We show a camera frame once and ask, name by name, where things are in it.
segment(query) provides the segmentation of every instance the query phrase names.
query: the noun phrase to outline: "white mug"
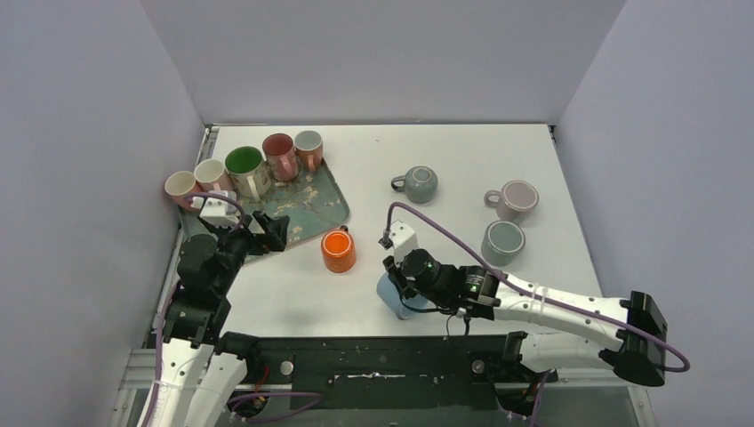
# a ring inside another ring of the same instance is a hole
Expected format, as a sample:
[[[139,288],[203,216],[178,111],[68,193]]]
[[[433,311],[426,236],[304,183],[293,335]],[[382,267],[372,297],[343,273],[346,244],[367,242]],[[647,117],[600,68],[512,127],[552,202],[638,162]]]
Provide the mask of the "white mug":
[[[220,160],[208,158],[194,169],[194,176],[204,191],[225,190],[233,191],[230,178],[225,172],[225,166]]]

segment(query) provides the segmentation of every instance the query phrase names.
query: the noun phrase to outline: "cup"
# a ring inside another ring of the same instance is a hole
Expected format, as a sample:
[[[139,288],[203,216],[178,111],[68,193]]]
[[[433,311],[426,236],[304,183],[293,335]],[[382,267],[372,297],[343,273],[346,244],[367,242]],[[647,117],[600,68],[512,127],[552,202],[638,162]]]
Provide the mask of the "cup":
[[[299,174],[296,161],[296,148],[293,140],[285,133],[275,133],[264,139],[261,149],[267,156],[272,177],[278,181],[290,181]]]
[[[482,256],[490,264],[500,267],[510,264],[524,250],[526,237],[513,222],[496,221],[487,226],[482,240]]]
[[[339,229],[328,231],[322,236],[320,243],[325,267],[333,273],[344,273],[351,270],[356,263],[356,247],[349,228],[345,225]]]
[[[261,158],[261,151],[254,147],[239,147],[225,157],[225,168],[230,180],[241,196],[254,201],[261,200],[271,184],[267,166]]]
[[[393,310],[396,317],[401,320],[408,320],[417,314],[415,311],[407,309],[404,304],[416,310],[424,310],[429,307],[429,300],[421,295],[416,295],[401,302],[400,294],[390,280],[388,273],[383,273],[377,282],[377,295],[380,296],[385,305]]]
[[[198,209],[191,207],[191,202],[186,200],[185,197],[188,193],[197,193],[202,190],[194,178],[194,174],[189,171],[176,172],[165,180],[165,193],[170,196],[175,203],[189,211],[197,211]]]
[[[301,163],[314,172],[322,164],[322,155],[325,146],[322,143],[322,135],[314,131],[304,131],[296,135],[293,141],[296,146],[296,154],[299,155]]]
[[[208,158],[194,168],[194,177],[204,191],[233,191],[225,166],[216,158]]]
[[[520,224],[537,207],[540,196],[534,186],[526,181],[510,181],[500,191],[485,193],[485,205],[495,208],[501,221]]]
[[[405,175],[393,178],[390,187],[399,193],[405,193],[409,200],[421,205],[435,196],[437,174],[427,166],[414,166]]]

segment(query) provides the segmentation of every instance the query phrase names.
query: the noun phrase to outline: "black base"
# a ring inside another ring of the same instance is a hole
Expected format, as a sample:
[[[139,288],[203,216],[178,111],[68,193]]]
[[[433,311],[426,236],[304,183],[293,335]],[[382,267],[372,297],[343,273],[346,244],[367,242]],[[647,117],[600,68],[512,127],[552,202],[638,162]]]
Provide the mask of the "black base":
[[[495,356],[503,354],[505,342],[506,335],[260,339],[269,365],[267,384],[293,383],[294,391],[322,393],[326,398],[317,405],[320,409],[496,409],[493,382],[537,378],[516,368],[518,363],[506,364]],[[480,359],[488,366],[481,375],[471,370],[471,363]],[[281,374],[284,361],[293,363],[291,375]],[[514,391],[518,396],[522,392]],[[291,409],[306,402],[293,399]]]

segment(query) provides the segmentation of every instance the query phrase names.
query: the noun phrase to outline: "orange mug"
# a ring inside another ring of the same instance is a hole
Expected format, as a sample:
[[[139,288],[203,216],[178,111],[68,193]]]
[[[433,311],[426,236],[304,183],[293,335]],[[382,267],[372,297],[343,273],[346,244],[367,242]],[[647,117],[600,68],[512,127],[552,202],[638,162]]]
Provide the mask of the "orange mug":
[[[351,270],[356,263],[356,246],[349,228],[345,225],[339,229],[328,231],[322,237],[322,257],[325,267],[333,273],[344,273]]]

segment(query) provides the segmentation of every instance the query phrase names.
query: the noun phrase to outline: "gray mug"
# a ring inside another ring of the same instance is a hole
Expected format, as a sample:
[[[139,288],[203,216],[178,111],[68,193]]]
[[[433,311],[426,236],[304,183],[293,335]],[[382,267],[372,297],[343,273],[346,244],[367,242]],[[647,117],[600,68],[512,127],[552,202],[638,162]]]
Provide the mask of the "gray mug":
[[[501,221],[520,224],[539,204],[540,196],[534,186],[526,181],[510,181],[500,191],[485,193],[485,205],[495,208]]]
[[[485,261],[500,267],[510,264],[524,250],[526,237],[513,222],[496,221],[487,226],[482,240],[482,256]]]
[[[405,193],[409,200],[420,205],[435,196],[437,174],[427,166],[414,166],[405,175],[393,178],[390,187],[399,193]]]

